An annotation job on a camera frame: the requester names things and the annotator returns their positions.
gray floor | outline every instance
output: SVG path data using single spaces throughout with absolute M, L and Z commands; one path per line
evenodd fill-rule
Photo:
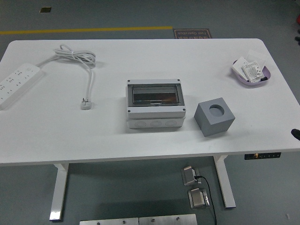
M 209 28 L 213 38 L 259 38 L 300 102 L 300 46 L 294 40 L 300 36 L 295 21 L 300 6 L 293 0 L 14 0 L 0 1 L 0 5 L 0 30 L 173 26 Z M 51 13 L 40 14 L 45 6 L 52 7 Z M 150 30 L 0 35 L 0 57 L 13 40 L 143 38 L 173 38 L 173 33 Z M 211 157 L 71 164 L 60 224 L 188 213 L 197 215 L 199 225 L 214 224 L 212 209 L 189 207 L 189 188 L 183 186 L 180 170 L 193 165 L 210 182 L 219 225 L 298 225 L 299 161 L 299 152 L 265 160 L 229 156 L 225 163 L 235 209 L 224 208 Z M 53 165 L 0 167 L 0 178 L 1 225 L 53 224 L 48 221 L 56 178 Z

gray cube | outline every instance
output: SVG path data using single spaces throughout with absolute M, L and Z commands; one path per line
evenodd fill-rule
M 199 103 L 194 118 L 205 137 L 227 131 L 235 119 L 222 97 Z

desk top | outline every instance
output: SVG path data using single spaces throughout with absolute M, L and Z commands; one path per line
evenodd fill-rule
M 259 39 L 33 40 L 12 42 L 0 63 L 0 81 L 21 64 L 33 65 L 67 44 L 96 54 L 91 110 L 80 110 L 88 73 L 57 60 L 0 111 L 0 165 L 52 164 L 148 158 L 284 152 L 300 149 L 300 106 Z M 271 78 L 250 88 L 231 65 L 252 49 L 268 55 Z M 186 119 L 180 128 L 129 129 L 128 79 L 181 80 Z M 204 137 L 194 113 L 199 102 L 222 97 L 236 117 L 227 132 Z

desk leg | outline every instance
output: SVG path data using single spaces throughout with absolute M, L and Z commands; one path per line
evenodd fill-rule
M 64 202 L 67 174 L 69 168 L 69 163 L 54 165 L 57 167 L 58 170 L 51 206 L 51 214 L 49 219 L 50 221 L 61 219 L 61 211 Z
M 227 157 L 227 155 L 217 155 L 214 156 L 215 159 L 215 165 L 217 169 L 217 175 L 219 177 L 219 182 L 223 194 L 223 199 L 225 203 L 226 208 L 234 208 L 235 207 L 235 201 L 233 198 L 233 192 L 231 190 L 227 170 L 225 167 L 224 159 Z

purple bowl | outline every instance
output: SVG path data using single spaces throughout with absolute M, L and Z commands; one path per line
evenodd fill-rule
M 252 83 L 252 82 L 248 82 L 248 81 L 245 81 L 243 78 L 240 77 L 240 75 L 238 75 L 234 70 L 233 70 L 234 74 L 237 76 L 238 80 L 241 81 L 243 84 L 245 85 L 248 85 L 248 86 L 254 86 L 254 85 L 260 85 L 260 84 L 264 84 L 266 83 L 270 78 L 271 78 L 271 73 L 270 71 L 268 70 L 268 68 L 266 67 L 263 67 L 262 69 L 262 73 L 265 77 L 267 77 L 268 79 L 266 81 L 259 81 L 259 82 L 256 82 L 256 83 Z

